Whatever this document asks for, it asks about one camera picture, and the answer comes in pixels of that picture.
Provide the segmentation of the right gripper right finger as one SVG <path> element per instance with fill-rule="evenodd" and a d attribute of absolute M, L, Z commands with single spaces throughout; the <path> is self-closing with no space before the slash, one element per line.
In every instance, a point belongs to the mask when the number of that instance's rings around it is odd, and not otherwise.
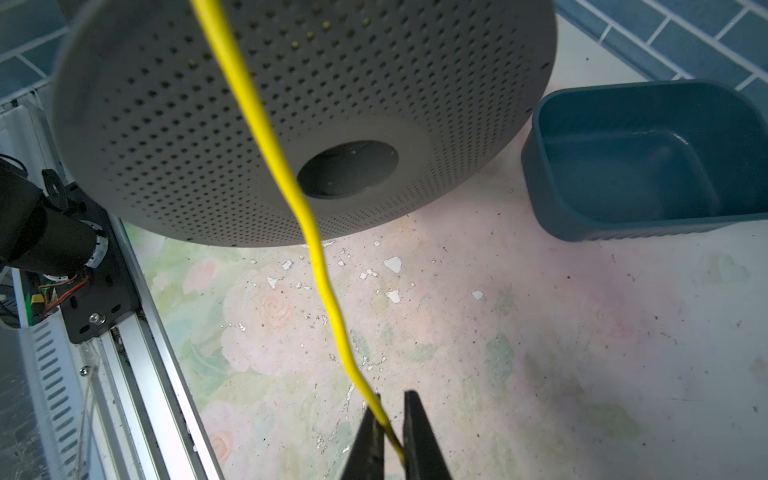
<path fill-rule="evenodd" d="M 451 474 L 415 390 L 404 393 L 403 448 L 407 480 L 451 480 Z"/>

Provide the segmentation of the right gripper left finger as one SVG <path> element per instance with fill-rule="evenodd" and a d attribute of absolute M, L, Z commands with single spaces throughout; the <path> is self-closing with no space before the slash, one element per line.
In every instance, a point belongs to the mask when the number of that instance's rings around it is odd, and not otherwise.
<path fill-rule="evenodd" d="M 340 479 L 383 480 L 384 446 L 384 428 L 367 407 Z"/>

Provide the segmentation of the grey cable spool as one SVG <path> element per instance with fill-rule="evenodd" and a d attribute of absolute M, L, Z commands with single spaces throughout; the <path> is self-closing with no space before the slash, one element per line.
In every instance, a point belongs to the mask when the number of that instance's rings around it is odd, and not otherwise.
<path fill-rule="evenodd" d="M 549 82 L 549 1 L 228 1 L 250 82 L 324 238 L 405 216 L 466 181 Z M 62 162 L 145 230 L 299 244 L 187 1 L 87 1 L 55 64 Z"/>

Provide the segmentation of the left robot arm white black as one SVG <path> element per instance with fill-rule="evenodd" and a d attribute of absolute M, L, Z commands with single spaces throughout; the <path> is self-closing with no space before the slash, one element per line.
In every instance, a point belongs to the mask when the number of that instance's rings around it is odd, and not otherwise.
<path fill-rule="evenodd" d="M 43 187 L 21 161 L 1 155 L 1 265 L 55 277 L 97 268 L 108 252 L 106 231 L 76 217 L 55 170 L 41 175 Z"/>

